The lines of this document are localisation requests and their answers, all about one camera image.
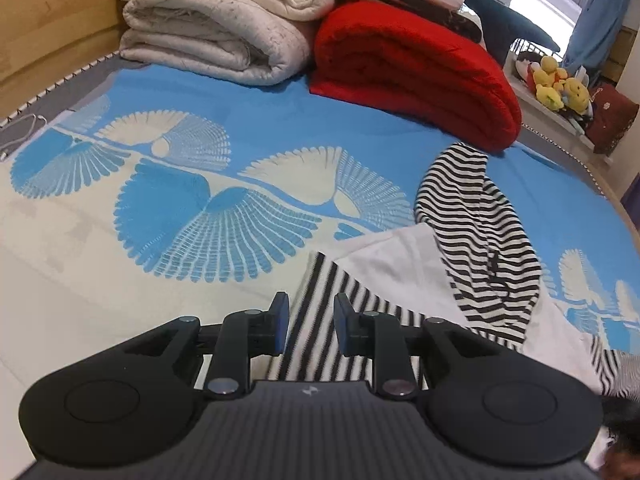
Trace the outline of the striped white child's shirt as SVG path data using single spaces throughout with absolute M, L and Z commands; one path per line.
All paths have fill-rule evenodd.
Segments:
M 333 301 L 402 324 L 443 318 L 573 376 L 606 396 L 639 394 L 639 298 L 607 290 L 587 255 L 570 248 L 550 270 L 510 200 L 463 143 L 422 179 L 413 226 L 358 236 L 315 252 L 292 307 L 288 343 L 266 377 L 365 380 L 372 365 L 338 350 Z

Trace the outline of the dark red bag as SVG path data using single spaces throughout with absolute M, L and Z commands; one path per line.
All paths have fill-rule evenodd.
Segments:
M 611 155 L 637 118 L 639 104 L 604 82 L 594 88 L 591 105 L 593 118 L 586 136 L 596 154 Z

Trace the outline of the dark teal shark plush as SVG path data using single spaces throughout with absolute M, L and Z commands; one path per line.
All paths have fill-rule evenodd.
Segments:
M 465 4 L 480 17 L 486 49 L 500 66 L 506 62 L 510 47 L 517 39 L 551 52 L 560 50 L 542 28 L 498 0 L 465 0 Z

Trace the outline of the purple box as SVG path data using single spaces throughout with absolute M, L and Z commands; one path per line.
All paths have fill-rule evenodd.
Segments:
M 640 174 L 637 174 L 634 180 L 626 189 L 622 199 L 620 200 L 628 214 L 632 216 L 639 210 L 640 206 Z

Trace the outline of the folded cream blanket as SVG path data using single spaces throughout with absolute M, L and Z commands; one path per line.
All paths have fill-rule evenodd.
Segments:
M 129 61 L 269 87 L 308 64 L 335 0 L 122 0 Z

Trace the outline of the yellow plush toys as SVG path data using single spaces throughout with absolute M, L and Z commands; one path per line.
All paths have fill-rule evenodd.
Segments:
M 537 102 L 550 112 L 558 113 L 581 127 L 593 118 L 588 88 L 549 55 L 519 56 L 514 61 L 515 73 L 526 84 Z

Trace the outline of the wooden headboard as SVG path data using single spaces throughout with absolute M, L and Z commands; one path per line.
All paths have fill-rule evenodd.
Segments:
M 115 51 L 119 0 L 1 0 L 1 116 Z

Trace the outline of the folded red blanket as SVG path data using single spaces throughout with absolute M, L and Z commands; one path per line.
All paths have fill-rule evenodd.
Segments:
M 346 3 L 322 20 L 309 90 L 428 122 L 488 153 L 521 130 L 518 98 L 483 47 L 384 3 Z

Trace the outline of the blue and cream bedspread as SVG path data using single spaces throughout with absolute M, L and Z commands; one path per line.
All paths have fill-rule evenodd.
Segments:
M 414 225 L 456 143 L 302 77 L 248 88 L 99 58 L 1 124 L 6 365 L 33 382 L 180 314 L 214 322 L 278 290 L 293 307 L 315 252 Z M 580 249 L 639 298 L 634 242 L 586 180 L 522 144 L 480 152 L 545 266 Z

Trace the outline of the blue curtain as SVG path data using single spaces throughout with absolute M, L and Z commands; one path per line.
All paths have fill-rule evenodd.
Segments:
M 585 67 L 597 73 L 608 57 L 623 25 L 631 0 L 587 0 L 574 27 L 563 58 L 571 74 Z

